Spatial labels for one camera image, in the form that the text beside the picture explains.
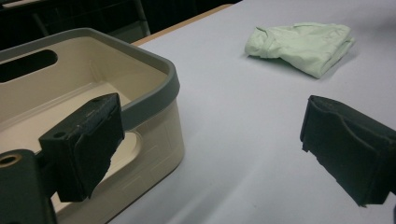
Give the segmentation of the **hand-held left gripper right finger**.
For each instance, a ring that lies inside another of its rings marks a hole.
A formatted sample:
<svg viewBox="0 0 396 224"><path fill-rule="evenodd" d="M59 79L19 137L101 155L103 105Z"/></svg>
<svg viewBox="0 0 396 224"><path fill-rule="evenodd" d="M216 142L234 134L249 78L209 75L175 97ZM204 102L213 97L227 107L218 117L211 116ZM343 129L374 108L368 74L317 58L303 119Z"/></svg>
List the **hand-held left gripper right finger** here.
<svg viewBox="0 0 396 224"><path fill-rule="evenodd" d="M300 140L357 205L382 204L396 194L396 131L386 125L312 95Z"/></svg>

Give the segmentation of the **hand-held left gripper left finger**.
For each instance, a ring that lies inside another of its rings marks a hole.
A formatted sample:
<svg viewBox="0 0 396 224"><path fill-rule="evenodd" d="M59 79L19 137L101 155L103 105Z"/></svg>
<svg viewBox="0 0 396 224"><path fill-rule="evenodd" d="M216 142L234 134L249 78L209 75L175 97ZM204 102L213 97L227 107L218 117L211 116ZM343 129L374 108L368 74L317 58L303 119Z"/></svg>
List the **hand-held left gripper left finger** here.
<svg viewBox="0 0 396 224"><path fill-rule="evenodd" d="M92 196L121 141L120 97L91 99L38 138L41 150L0 154L0 224L56 224L51 197Z"/></svg>

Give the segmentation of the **beige plastic basket grey rim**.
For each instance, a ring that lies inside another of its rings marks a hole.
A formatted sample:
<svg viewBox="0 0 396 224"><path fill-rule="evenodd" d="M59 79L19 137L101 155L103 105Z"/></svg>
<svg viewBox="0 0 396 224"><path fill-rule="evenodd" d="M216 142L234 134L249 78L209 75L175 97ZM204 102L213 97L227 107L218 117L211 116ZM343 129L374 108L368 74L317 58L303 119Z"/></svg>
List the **beige plastic basket grey rim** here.
<svg viewBox="0 0 396 224"><path fill-rule="evenodd" d="M92 29L0 50L0 154L38 138L99 96L120 97L124 139L92 196L51 197L56 224L106 224L167 177L184 155L174 65Z"/></svg>

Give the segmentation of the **light green cloth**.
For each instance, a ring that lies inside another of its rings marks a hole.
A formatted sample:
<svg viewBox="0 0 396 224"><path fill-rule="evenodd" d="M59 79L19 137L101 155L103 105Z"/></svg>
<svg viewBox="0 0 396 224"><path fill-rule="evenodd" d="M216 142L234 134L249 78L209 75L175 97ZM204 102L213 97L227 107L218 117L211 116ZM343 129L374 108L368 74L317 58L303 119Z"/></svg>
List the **light green cloth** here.
<svg viewBox="0 0 396 224"><path fill-rule="evenodd" d="M256 27L247 40L245 53L262 59L282 59L314 78L321 78L354 42L351 29L345 25L303 22Z"/></svg>

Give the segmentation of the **dark metal chair frame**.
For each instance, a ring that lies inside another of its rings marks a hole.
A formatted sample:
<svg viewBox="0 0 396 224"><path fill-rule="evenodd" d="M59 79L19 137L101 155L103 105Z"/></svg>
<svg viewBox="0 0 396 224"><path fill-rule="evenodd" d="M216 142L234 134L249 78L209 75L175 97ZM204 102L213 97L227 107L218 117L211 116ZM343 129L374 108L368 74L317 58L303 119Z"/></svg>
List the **dark metal chair frame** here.
<svg viewBox="0 0 396 224"><path fill-rule="evenodd" d="M0 50L77 28L127 43L149 35L140 0L0 0Z"/></svg>

